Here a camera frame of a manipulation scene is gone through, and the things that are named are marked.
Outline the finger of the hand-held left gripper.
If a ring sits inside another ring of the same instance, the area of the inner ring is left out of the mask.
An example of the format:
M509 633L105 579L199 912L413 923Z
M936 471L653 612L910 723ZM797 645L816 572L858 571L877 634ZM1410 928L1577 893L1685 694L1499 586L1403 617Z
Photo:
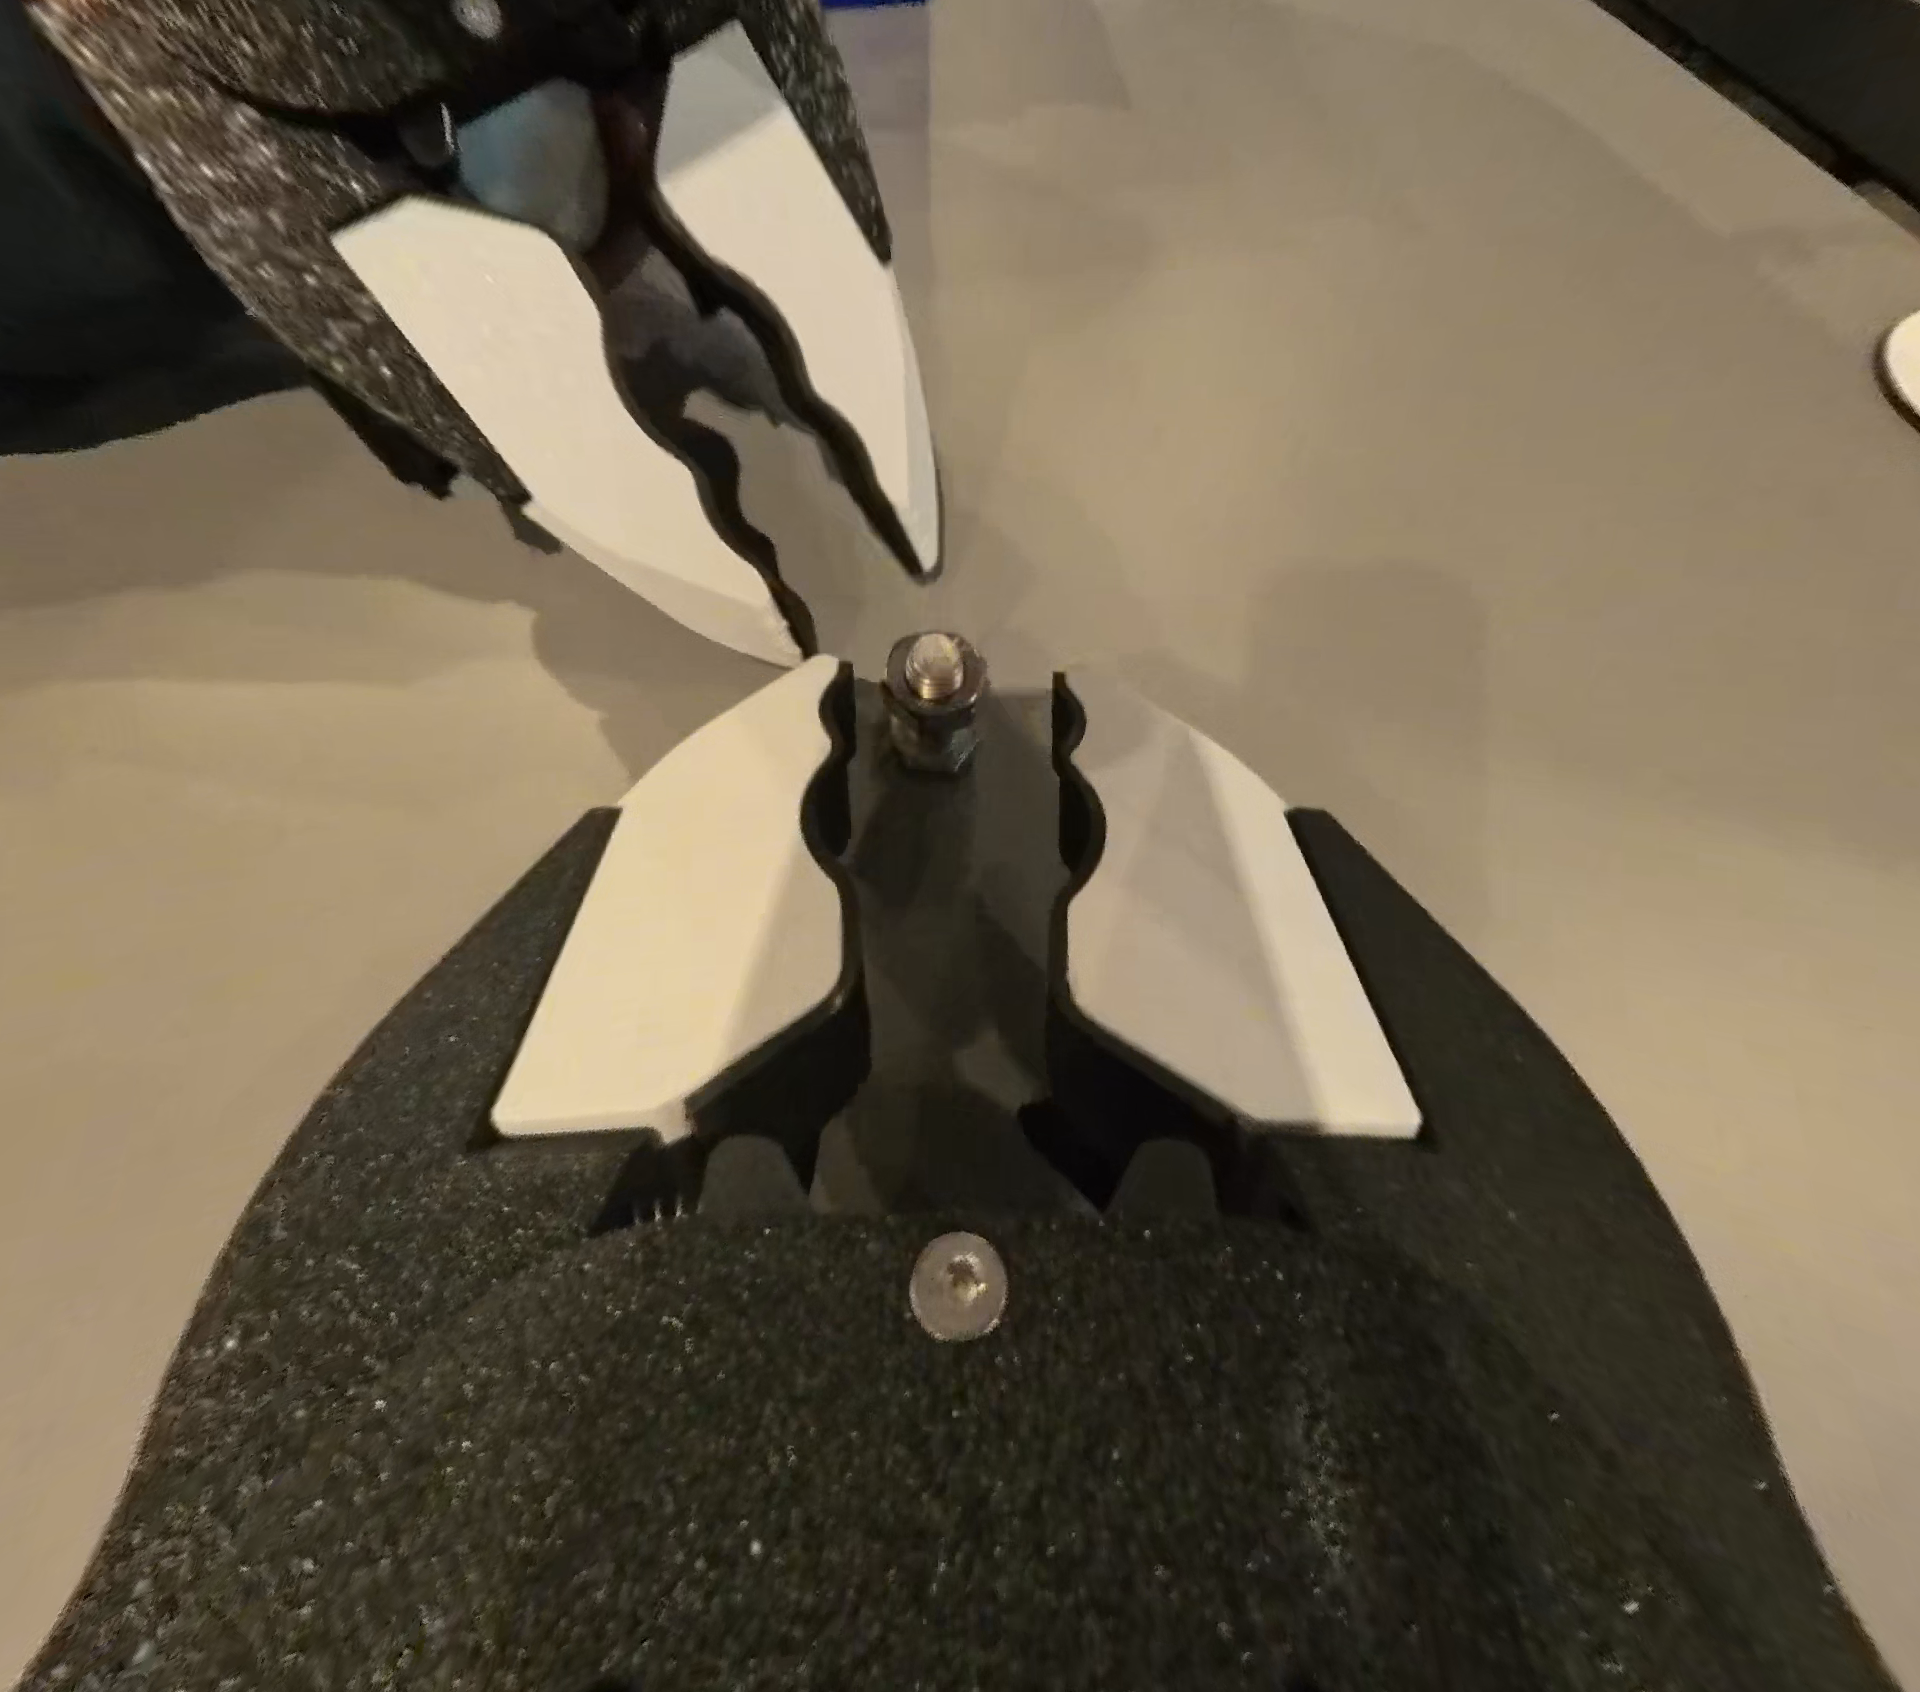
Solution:
M742 25L667 66L647 205L691 299L742 323L780 409L864 525L904 576L931 582L946 553L944 497L899 280Z
M598 299L559 240L408 194L334 249L528 495L536 526L691 634L789 671L808 652L728 543L694 468L616 381Z

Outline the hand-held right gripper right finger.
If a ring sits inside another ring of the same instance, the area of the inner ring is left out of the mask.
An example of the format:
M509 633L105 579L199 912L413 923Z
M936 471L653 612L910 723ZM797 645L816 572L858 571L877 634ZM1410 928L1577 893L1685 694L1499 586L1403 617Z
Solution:
M1277 789L1107 669L1053 677L1059 1022L1248 1131L1411 1142L1424 1113Z

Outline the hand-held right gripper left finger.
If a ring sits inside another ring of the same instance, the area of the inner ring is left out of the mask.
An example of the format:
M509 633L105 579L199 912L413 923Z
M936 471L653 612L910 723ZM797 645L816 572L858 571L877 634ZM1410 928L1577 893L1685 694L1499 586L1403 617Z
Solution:
M497 1138L816 1136L868 1062L852 748L852 669L816 655L621 795L491 1100Z

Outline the steel bolt with nut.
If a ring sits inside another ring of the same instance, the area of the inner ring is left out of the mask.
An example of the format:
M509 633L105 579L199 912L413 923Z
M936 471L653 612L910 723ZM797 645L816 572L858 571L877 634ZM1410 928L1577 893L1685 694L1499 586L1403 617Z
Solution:
M951 631L923 631L894 643L879 681L886 736L899 769L955 778L973 761L990 671L977 649Z

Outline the person's dark clothing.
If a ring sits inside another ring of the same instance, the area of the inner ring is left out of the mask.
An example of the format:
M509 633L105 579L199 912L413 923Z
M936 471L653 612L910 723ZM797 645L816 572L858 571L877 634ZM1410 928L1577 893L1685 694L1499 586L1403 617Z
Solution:
M28 4L2 0L2 456L96 451L310 382L107 136Z

